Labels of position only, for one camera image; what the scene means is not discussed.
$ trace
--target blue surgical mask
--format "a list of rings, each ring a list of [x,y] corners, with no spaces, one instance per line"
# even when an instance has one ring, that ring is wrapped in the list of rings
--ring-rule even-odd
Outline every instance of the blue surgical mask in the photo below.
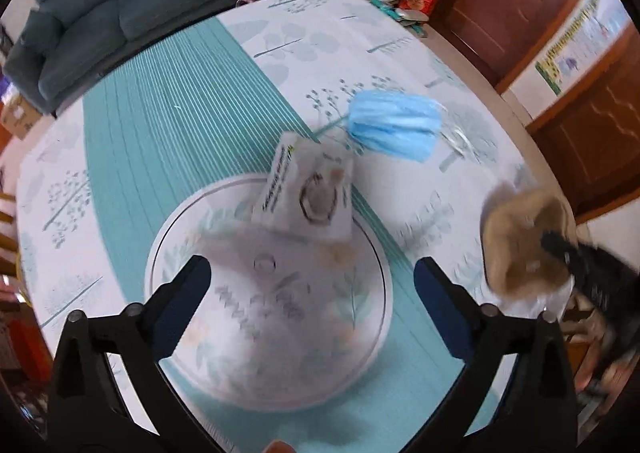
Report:
[[[424,96],[364,90],[351,100],[350,136],[370,150],[424,162],[440,136],[440,105]]]

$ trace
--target plate rim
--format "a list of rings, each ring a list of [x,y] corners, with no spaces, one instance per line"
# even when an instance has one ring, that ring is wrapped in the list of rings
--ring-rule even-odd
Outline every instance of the plate rim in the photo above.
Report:
[[[238,182],[238,181],[242,181],[246,183],[246,182],[267,182],[267,180],[268,180],[267,173],[250,173],[250,174],[247,173],[247,174],[234,175],[216,182],[212,182],[211,184],[204,186],[204,188],[201,188],[198,191],[194,192],[194,194],[190,195],[190,197],[182,201],[174,209],[174,211],[172,211],[171,215],[165,220],[164,224],[162,224],[162,227],[159,229],[158,233],[156,234],[156,237],[154,238],[154,243],[149,250],[149,254],[146,260],[145,276],[144,276],[145,302],[149,299],[149,297],[152,294],[152,292],[150,291],[151,275],[153,273],[153,267],[154,267],[154,264],[156,263],[157,255],[162,246],[162,242],[164,241],[169,230],[175,224],[177,219],[187,209],[189,209],[194,204],[196,204],[199,200],[201,200],[201,198],[205,194],[209,192],[215,192],[216,190],[224,188],[225,186],[235,184],[235,182]],[[367,372],[367,370],[369,370],[370,366],[378,357],[380,350],[382,350],[386,342],[386,338],[388,337],[389,328],[391,326],[391,320],[393,318],[393,313],[394,313],[393,277],[391,274],[391,269],[388,263],[388,259],[386,257],[386,252],[384,250],[384,247],[380,242],[380,240],[378,239],[372,227],[370,227],[370,225],[367,223],[364,217],[361,216],[361,214],[358,213],[356,210],[353,210],[352,218],[353,218],[353,222],[355,222],[356,225],[363,232],[364,236],[366,237],[367,241],[372,247],[373,252],[378,258],[380,270],[383,276],[382,280],[383,280],[384,292],[385,292],[384,294],[385,311],[383,313],[382,322],[380,324],[378,339],[375,341],[374,346],[370,351],[367,359],[359,368],[355,370],[356,373],[350,372],[347,376],[345,376],[336,384],[334,389],[331,389],[328,393],[322,394],[321,397],[315,397],[311,402],[298,400],[298,401],[286,401],[286,402],[280,402],[280,403],[262,404],[260,401],[256,401],[254,399],[254,400],[245,401],[246,403],[250,403],[250,404],[243,404],[242,402],[240,402],[239,399],[236,399],[236,398],[231,398],[231,397],[221,398],[221,397],[214,396],[209,391],[203,389],[202,386],[200,386],[199,384],[194,383],[193,380],[190,379],[189,375],[187,375],[184,372],[180,372],[180,375],[184,376],[185,380],[187,380],[187,382],[190,383],[193,389],[196,389],[208,395],[210,398],[217,401],[218,403],[231,404],[238,408],[249,410],[249,411],[268,411],[268,412],[274,412],[274,413],[288,412],[288,411],[301,411],[310,407],[318,406],[319,404],[325,403],[332,397],[335,397],[336,395],[340,395],[345,390],[347,390],[355,381],[361,378]],[[172,363],[174,364],[174,367],[178,369],[178,371],[182,370],[180,365],[177,364],[177,361],[174,360],[172,361]]]

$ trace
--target tablecloth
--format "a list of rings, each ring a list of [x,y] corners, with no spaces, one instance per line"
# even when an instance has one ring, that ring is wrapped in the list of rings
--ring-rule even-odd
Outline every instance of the tablecloth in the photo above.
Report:
[[[495,191],[527,181],[521,155],[433,52],[363,0],[261,0],[205,20],[119,67],[52,126],[18,183],[23,268],[49,346],[73,308],[105,315],[143,300],[149,248],[180,202],[213,181],[266,171],[282,131],[313,136],[369,88],[438,100],[484,148],[462,159],[442,141],[416,163],[370,152],[341,126],[320,136],[356,154],[354,207],[392,268],[394,316],[375,364],[345,393],[292,413],[217,403],[170,359],[162,366],[229,448],[259,451],[277,436],[301,452],[399,451],[462,367],[415,295],[415,261],[433,256],[479,303],[507,313],[534,316],[548,300],[505,305],[484,280],[481,218]],[[120,360],[112,360],[136,420],[151,428]],[[476,428],[490,419],[508,371]]]

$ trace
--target poster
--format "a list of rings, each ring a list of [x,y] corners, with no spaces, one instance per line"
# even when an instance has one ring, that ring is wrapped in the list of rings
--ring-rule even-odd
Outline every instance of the poster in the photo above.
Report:
[[[587,0],[536,70],[560,96],[572,86],[629,22],[620,0]]]

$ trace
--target white plate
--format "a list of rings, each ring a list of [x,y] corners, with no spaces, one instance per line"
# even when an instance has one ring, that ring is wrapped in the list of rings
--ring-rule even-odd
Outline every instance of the white plate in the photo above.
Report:
[[[359,214],[339,247],[249,223],[265,182],[241,175],[185,200],[151,248],[145,298],[192,255],[207,258],[211,286],[172,361],[219,401],[288,411],[344,391],[371,364],[391,322],[391,274]]]

